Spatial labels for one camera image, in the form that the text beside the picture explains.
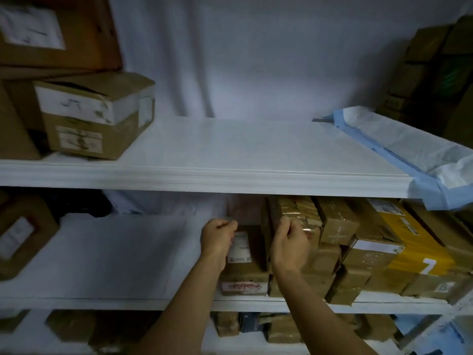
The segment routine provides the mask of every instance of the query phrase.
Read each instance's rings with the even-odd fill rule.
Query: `white shelf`
[[[207,219],[184,216],[69,214],[60,231],[10,281],[0,308],[163,310],[199,256]],[[339,313],[446,314],[443,300],[362,292]],[[288,311],[282,298],[222,296],[212,310]]]
[[[44,324],[49,310],[32,310],[13,334],[0,334],[0,352],[41,355],[88,355],[95,354],[84,343],[63,343]],[[393,340],[384,343],[367,340],[380,355],[399,352]],[[308,355],[304,344],[269,344],[261,332],[240,333],[236,337],[219,337],[212,321],[209,321],[202,341],[202,354],[219,355]]]
[[[117,161],[0,160],[0,185],[407,198],[412,178],[332,124],[156,120]]]

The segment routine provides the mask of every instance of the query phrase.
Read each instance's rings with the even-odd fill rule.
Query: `human hand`
[[[271,266],[276,273],[299,273],[310,253],[307,235],[296,219],[282,217],[271,246]]]
[[[211,219],[204,225],[201,233],[201,259],[213,259],[225,268],[227,254],[238,223],[235,220]]]

